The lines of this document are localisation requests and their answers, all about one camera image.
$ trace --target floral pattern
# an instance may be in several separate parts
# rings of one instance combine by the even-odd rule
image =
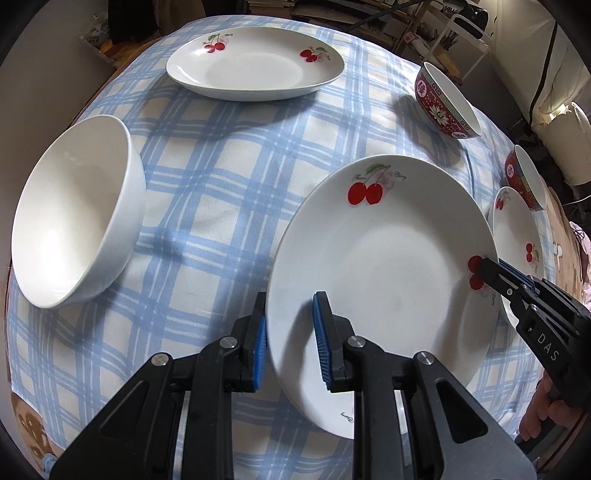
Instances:
[[[535,247],[535,244],[525,245],[525,259],[530,263],[531,268],[537,268],[540,262],[540,252]]]
[[[309,47],[300,52],[300,57],[306,59],[306,62],[330,60],[329,54],[323,47]]]
[[[226,45],[228,44],[228,37],[233,35],[233,33],[214,33],[209,35],[207,41],[203,42],[203,48],[207,53],[225,50]]]
[[[508,191],[503,190],[503,193],[497,198],[495,202],[495,209],[502,210],[506,203],[511,201],[511,197]]]
[[[441,110],[438,106],[432,105],[431,106],[431,115],[437,121],[439,125],[447,125],[447,115],[446,113]]]
[[[472,273],[469,280],[470,288],[472,290],[476,290],[478,295],[480,295],[483,299],[486,299],[490,296],[491,305],[494,306],[497,293],[488,285],[486,285],[484,281],[478,277],[478,275],[476,275],[476,272],[478,271],[478,265],[482,259],[483,257],[480,255],[474,255],[468,260],[468,270]]]
[[[414,84],[415,95],[421,108],[441,131],[452,138],[464,139],[474,137],[475,133],[459,114],[454,114],[446,105],[448,100],[437,84],[427,79],[421,69]]]
[[[363,174],[353,176],[353,184],[347,193],[351,205],[358,205],[367,200],[370,205],[378,203],[385,193],[398,181],[406,180],[399,171],[391,171],[392,165],[374,163]]]
[[[420,98],[425,97],[427,94],[427,84],[423,80],[417,82],[417,93]]]

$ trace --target finger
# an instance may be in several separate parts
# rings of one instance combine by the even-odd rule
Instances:
[[[523,429],[527,436],[536,438],[541,431],[541,420],[545,420],[548,417],[549,406],[550,399],[544,389],[539,385],[525,411],[525,415],[521,419],[519,433],[521,434]]]
[[[550,378],[546,370],[544,370],[544,373],[542,374],[540,385],[546,393],[550,393],[550,390],[552,390],[552,387],[554,386],[554,382],[552,382],[552,379]]]
[[[580,408],[571,408],[563,400],[553,402],[548,408],[548,416],[552,421],[569,429],[574,427],[581,412]]]
[[[525,415],[523,415],[523,418],[519,423],[519,435],[526,442],[531,438],[530,431],[527,429],[527,426],[525,425]]]

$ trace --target red patterned bowl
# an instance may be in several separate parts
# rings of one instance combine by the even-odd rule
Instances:
[[[443,133],[464,139],[482,135],[480,123],[468,100],[435,65],[425,62],[414,81],[414,94],[424,121]]]
[[[530,210],[546,208],[544,183],[527,152],[516,145],[505,160],[505,175],[509,186],[519,192]]]

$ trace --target blue plaid tablecloth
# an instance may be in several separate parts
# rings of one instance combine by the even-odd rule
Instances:
[[[208,99],[167,77],[166,61],[183,43],[241,25],[316,36],[339,51],[345,72],[316,93],[270,103]],[[40,310],[14,278],[9,283],[12,388],[41,414],[58,445],[66,447],[152,354],[198,352],[248,314],[292,215],[343,165],[383,153],[422,158],[453,175],[488,212],[505,183],[512,143],[480,112],[481,138],[433,133],[414,110],[418,68],[327,28],[215,17],[162,39],[105,88],[83,118],[121,118],[141,153],[148,191],[135,254],[111,287],[83,305]],[[544,212],[535,219],[546,277],[554,280],[548,219]],[[512,433],[539,371],[500,319],[469,389]],[[352,442],[308,422],[272,368],[260,392],[235,395],[233,419],[237,478],[350,478]]]

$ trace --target plate rim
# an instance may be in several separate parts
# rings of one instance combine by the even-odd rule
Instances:
[[[470,194],[470,193],[469,193],[469,192],[468,192],[468,191],[467,191],[467,190],[464,188],[464,186],[463,186],[461,183],[459,183],[459,182],[458,182],[458,181],[457,181],[457,180],[456,180],[456,179],[455,179],[455,178],[454,178],[454,177],[453,177],[453,176],[452,176],[450,173],[448,173],[448,172],[447,172],[446,170],[444,170],[443,168],[439,167],[438,165],[435,165],[434,163],[432,163],[432,162],[430,162],[430,161],[428,161],[428,160],[424,160],[424,159],[422,159],[422,158],[415,158],[415,157],[411,157],[411,156],[409,156],[409,155],[400,155],[400,154],[393,154],[393,153],[392,153],[392,154],[378,154],[378,155],[368,155],[368,156],[366,156],[366,157],[359,158],[359,159],[357,159],[357,160],[355,160],[355,161],[353,161],[353,162],[351,162],[351,163],[349,163],[349,164],[343,165],[342,167],[338,168],[337,170],[335,170],[335,171],[333,171],[333,172],[329,173],[329,174],[328,174],[328,175],[327,175],[327,176],[326,176],[326,177],[325,177],[325,178],[324,178],[324,179],[323,179],[323,180],[322,180],[322,181],[321,181],[321,182],[320,182],[320,183],[319,183],[319,184],[318,184],[316,187],[314,187],[314,188],[312,189],[312,191],[311,191],[311,192],[310,192],[310,193],[309,193],[309,194],[306,196],[306,198],[304,199],[304,201],[303,201],[303,202],[300,204],[300,206],[297,208],[297,210],[295,211],[295,213],[294,213],[293,217],[291,218],[291,220],[290,220],[289,224],[287,225],[287,227],[286,227],[286,229],[285,229],[285,232],[283,233],[283,236],[281,237],[281,240],[279,241],[279,244],[278,244],[278,246],[277,246],[277,250],[276,250],[276,252],[275,252],[275,256],[274,256],[274,258],[273,258],[273,263],[272,263],[272,266],[271,266],[271,272],[270,272],[270,274],[269,274],[269,281],[268,281],[268,284],[267,284],[267,303],[266,303],[266,305],[265,305],[265,317],[267,318],[267,345],[268,345],[268,346],[267,346],[267,348],[268,348],[268,351],[269,351],[269,360],[270,360],[270,362],[271,362],[271,365],[272,365],[272,367],[273,367],[273,371],[274,371],[275,377],[276,377],[276,379],[277,379],[277,383],[278,383],[278,384],[279,384],[279,386],[281,387],[281,389],[282,389],[283,393],[284,393],[284,394],[287,396],[287,398],[289,399],[289,401],[292,403],[292,405],[294,405],[294,406],[296,407],[296,409],[297,409],[297,410],[298,410],[298,411],[299,411],[299,412],[300,412],[300,413],[301,413],[301,414],[302,414],[302,415],[303,415],[303,416],[304,416],[304,417],[305,417],[305,418],[306,418],[308,421],[310,421],[310,422],[314,423],[314,424],[315,424],[315,425],[317,425],[319,428],[321,428],[321,429],[323,429],[323,430],[327,431],[328,433],[335,434],[335,435],[338,435],[338,434],[337,434],[337,433],[334,433],[334,432],[331,432],[330,430],[327,430],[327,429],[326,429],[324,426],[318,425],[318,424],[317,424],[315,421],[313,421],[313,420],[312,420],[312,419],[311,419],[311,418],[310,418],[310,417],[309,417],[309,416],[308,416],[308,415],[307,415],[307,414],[306,414],[306,413],[305,413],[305,412],[302,410],[302,404],[301,404],[301,402],[295,402],[295,401],[292,399],[292,395],[291,395],[291,393],[290,393],[290,392],[289,392],[289,391],[288,391],[288,390],[285,388],[285,386],[284,386],[284,382],[282,382],[282,379],[281,379],[280,375],[278,374],[278,370],[277,370],[277,367],[276,367],[276,365],[278,364],[278,361],[279,361],[280,359],[279,359],[279,357],[277,357],[277,358],[276,358],[276,357],[274,356],[274,354],[273,354],[273,351],[274,351],[274,349],[272,349],[272,347],[271,347],[271,341],[270,341],[270,339],[269,339],[269,327],[270,327],[270,325],[271,325],[271,323],[272,323],[272,322],[270,322],[270,321],[269,321],[269,315],[268,315],[268,305],[269,305],[269,302],[268,302],[268,300],[269,300],[270,298],[272,298],[272,297],[271,297],[271,292],[272,292],[272,285],[273,285],[272,279],[273,279],[273,275],[274,275],[274,273],[275,273],[275,260],[277,259],[277,255],[278,255],[278,253],[279,253],[279,251],[280,251],[280,249],[281,249],[282,245],[283,245],[283,244],[284,244],[284,242],[285,242],[285,238],[286,238],[286,236],[287,236],[287,233],[288,233],[288,231],[290,230],[290,228],[292,228],[292,227],[293,227],[293,221],[294,221],[294,219],[295,219],[295,218],[296,218],[296,216],[297,216],[297,215],[300,213],[300,211],[302,210],[302,208],[304,207],[304,205],[305,205],[305,204],[306,204],[306,203],[309,201],[309,199],[310,199],[310,198],[311,198],[311,197],[312,197],[312,196],[315,194],[315,192],[316,192],[316,191],[318,191],[318,189],[320,189],[320,188],[321,188],[321,187],[324,185],[324,183],[325,183],[325,182],[329,181],[329,179],[331,178],[331,176],[335,175],[335,174],[336,174],[338,171],[340,171],[340,170],[341,170],[341,169],[343,169],[343,168],[346,168],[346,167],[349,167],[349,166],[352,166],[352,165],[355,165],[355,164],[358,164],[358,163],[361,163],[361,162],[364,162],[364,161],[368,161],[368,160],[370,160],[370,159],[371,159],[371,160],[374,160],[374,161],[380,161],[380,159],[382,159],[382,161],[386,161],[386,159],[387,159],[387,158],[392,158],[392,157],[396,157],[396,158],[403,157],[403,158],[406,158],[406,159],[409,159],[409,160],[413,160],[413,161],[421,161],[421,162],[423,162],[424,164],[426,164],[426,165],[428,166],[428,168],[430,167],[430,168],[432,168],[432,169],[434,169],[434,170],[437,170],[437,171],[439,171],[439,172],[441,172],[441,173],[443,173],[443,174],[447,175],[448,177],[450,177],[450,178],[451,178],[451,179],[452,179],[454,182],[456,182],[456,183],[459,185],[459,187],[460,187],[460,188],[461,188],[461,189],[464,191],[465,195],[467,195],[467,198],[468,198],[468,199],[469,199],[469,200],[470,200],[470,201],[471,201],[471,202],[474,204],[475,208],[478,210],[478,212],[480,213],[480,215],[481,215],[481,217],[482,217],[482,219],[483,219],[484,223],[487,225],[487,228],[489,229],[488,222],[487,222],[487,218],[486,218],[486,216],[485,216],[485,215],[482,213],[482,210],[480,209],[480,206],[478,205],[478,203],[476,202],[476,200],[475,200],[475,199],[472,197],[472,195],[471,195],[471,194]],[[492,239],[492,251],[491,251],[491,253],[493,253],[493,254],[494,254],[493,260],[495,260],[495,261],[498,261],[498,252],[497,252],[497,250],[496,250],[496,245],[495,245],[495,242],[494,242],[494,238],[493,238],[493,236],[492,236],[492,231],[490,231],[490,229],[489,229],[489,232],[491,233],[491,239]],[[500,311],[501,311],[501,310],[500,310],[500,307],[496,307],[496,311],[497,311],[497,315],[496,315],[496,318],[494,318],[494,323],[495,323],[495,325],[496,325],[496,323],[497,323],[497,321],[498,321],[498,317],[499,317],[499,315],[500,315]],[[490,341],[489,341],[489,347],[490,347],[490,344],[491,344],[491,342],[492,342],[492,340],[493,340],[493,335],[494,335],[494,326],[493,326],[493,329],[491,330],[491,338],[490,338]],[[484,356],[483,356],[483,358],[480,360],[480,363],[482,363],[482,361],[484,360],[484,357],[485,357],[485,356],[486,356],[486,352],[484,353]]]
[[[535,212],[530,210],[530,208],[527,206],[527,203],[525,202],[525,200],[523,199],[523,197],[519,194],[519,192],[517,190],[515,190],[513,187],[510,187],[507,185],[502,186],[498,190],[498,192],[496,193],[495,198],[492,201],[491,209],[489,211],[489,217],[491,217],[491,218],[490,219],[487,218],[488,225],[491,228],[491,234],[492,234],[493,241],[495,241],[495,211],[496,211],[495,206],[496,206],[496,201],[499,199],[499,196],[501,195],[502,192],[510,192],[510,193],[516,195],[517,197],[519,197],[519,200],[517,200],[517,203],[522,203],[524,209],[530,213],[530,218],[531,218],[531,221],[534,225],[534,230],[535,230],[535,234],[536,234],[536,237],[538,240],[538,245],[540,246],[540,257],[541,257],[540,264],[541,264],[541,268],[542,268],[542,277],[545,277],[546,267],[544,264],[544,251],[542,250],[542,239],[540,237],[540,232],[538,231],[538,226],[535,224],[535,219],[533,216],[533,213],[535,213]],[[513,328],[516,328],[519,320],[517,319],[517,317],[515,317],[513,312],[510,309],[508,309],[507,306],[505,305],[505,297],[501,297],[501,304],[503,305],[503,313],[504,313],[505,319]]]
[[[318,83],[311,83],[309,85],[302,85],[299,87],[290,87],[290,88],[260,88],[260,89],[235,89],[235,88],[219,88],[219,87],[209,87],[209,86],[205,86],[205,85],[201,85],[199,83],[188,83],[184,80],[180,80],[178,78],[175,77],[175,75],[173,75],[173,73],[170,71],[170,66],[172,65],[173,62],[172,58],[173,56],[182,48],[185,48],[187,45],[191,44],[191,43],[196,43],[198,41],[202,41],[203,38],[206,38],[210,35],[213,34],[217,34],[217,33],[224,33],[224,32],[228,32],[228,31],[233,31],[233,30],[243,30],[243,29],[248,29],[248,30],[260,30],[260,29],[268,29],[268,30],[285,30],[288,32],[292,32],[298,35],[302,35],[308,38],[312,38],[318,42],[320,42],[322,45],[322,47],[326,48],[328,47],[329,49],[331,49],[332,52],[334,52],[337,55],[337,58],[340,59],[340,63],[341,63],[341,68],[340,68],[340,72],[333,76],[332,78],[330,78],[329,80],[325,80],[323,82],[318,82]],[[244,26],[244,27],[230,27],[230,28],[224,28],[222,30],[216,30],[213,32],[209,32],[209,33],[205,33],[203,35],[200,35],[196,38],[193,38],[192,40],[189,40],[188,42],[183,43],[180,47],[178,47],[177,49],[174,50],[174,52],[172,52],[170,54],[170,57],[168,57],[168,60],[166,61],[166,73],[168,74],[168,76],[170,78],[172,78],[175,82],[185,86],[185,87],[193,87],[193,88],[198,88],[198,89],[204,89],[204,90],[208,90],[210,92],[217,92],[217,93],[228,93],[228,92],[239,92],[239,93],[244,93],[244,92],[252,92],[254,94],[256,93],[270,93],[270,92],[297,92],[299,90],[303,90],[303,89],[318,89],[328,83],[332,83],[335,80],[337,80],[345,71],[345,60],[343,58],[343,56],[338,52],[338,50],[336,50],[336,48],[334,48],[332,45],[326,43],[324,40],[321,40],[317,37],[313,37],[312,35],[308,35],[306,33],[302,33],[296,30],[290,30],[288,28],[278,28],[278,27],[274,27],[272,25],[262,25],[262,26]]]

